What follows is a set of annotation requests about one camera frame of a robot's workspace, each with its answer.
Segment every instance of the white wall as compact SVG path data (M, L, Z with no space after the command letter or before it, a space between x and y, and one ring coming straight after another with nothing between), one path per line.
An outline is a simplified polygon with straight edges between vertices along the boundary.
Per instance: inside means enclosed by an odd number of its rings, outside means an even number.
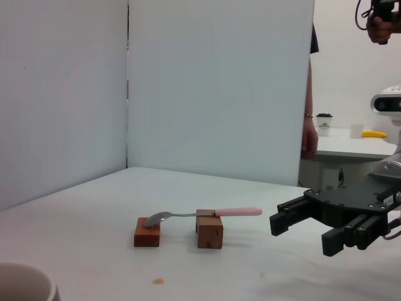
M127 0L0 1L0 209L125 167Z
M365 128L382 130L396 143L398 130L389 118L370 110L370 100L379 91L401 83L401 34L388 45L373 44L366 31L354 22L357 0L316 0L314 22L320 52L311 56L313 67L314 113L328 112L334 127L348 128L363 123ZM370 6L363 0L360 13ZM365 27L366 19L360 19Z
M131 0L129 166L296 185L313 0Z

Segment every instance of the table surface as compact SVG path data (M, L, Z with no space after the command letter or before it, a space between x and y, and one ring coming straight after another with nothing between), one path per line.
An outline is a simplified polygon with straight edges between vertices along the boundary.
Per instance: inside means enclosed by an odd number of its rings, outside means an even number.
M0 213L0 259L43 268L62 300L399 301L401 240L321 254L313 220L270 235L276 205L303 189L131 168ZM224 218L221 250L196 247L195 219L162 223L159 248L133 248L137 218L158 211L259 206ZM153 284L157 278L163 285Z
M380 138L350 138L350 129L330 129L319 137L318 155L383 159L394 154L397 146Z

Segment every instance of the stain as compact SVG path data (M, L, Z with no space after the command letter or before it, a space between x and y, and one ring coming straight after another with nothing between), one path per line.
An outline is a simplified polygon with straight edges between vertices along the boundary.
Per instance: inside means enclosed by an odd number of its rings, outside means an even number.
M156 284L156 285L163 285L164 279L158 278L158 279L153 280L152 282L153 282L153 284Z
M306 263L308 263L310 265L313 265L314 267L318 267L319 266L317 263L315 263L315 262L313 262L313 261L311 261L311 260L309 260L309 259L307 259L305 257L302 257L302 256L298 255L297 253L293 253L293 252L287 251L287 250L282 250L282 252L284 252L286 254L289 254L289 255L292 255L295 258L297 258L297 259L299 259L299 260L301 260L303 262L306 262Z

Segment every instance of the spoon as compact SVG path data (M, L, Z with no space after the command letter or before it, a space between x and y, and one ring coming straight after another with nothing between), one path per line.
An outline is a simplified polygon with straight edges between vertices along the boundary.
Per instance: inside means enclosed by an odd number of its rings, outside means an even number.
M189 216L257 216L262 214L261 208L233 208L211 210L210 213L190 213L190 214L174 214L171 212L160 212L149 217L144 226L149 228L155 224L159 224L172 216L189 217Z

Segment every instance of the hand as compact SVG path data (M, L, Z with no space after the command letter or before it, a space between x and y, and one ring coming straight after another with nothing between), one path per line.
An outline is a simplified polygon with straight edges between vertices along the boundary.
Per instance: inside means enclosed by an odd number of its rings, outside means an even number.
M391 34L394 32L393 22L383 22L379 17L368 19L366 28L368 29L369 38L374 43L385 43L390 39Z
M316 133L312 118L305 117L303 121L301 158L312 159L318 150L318 133Z

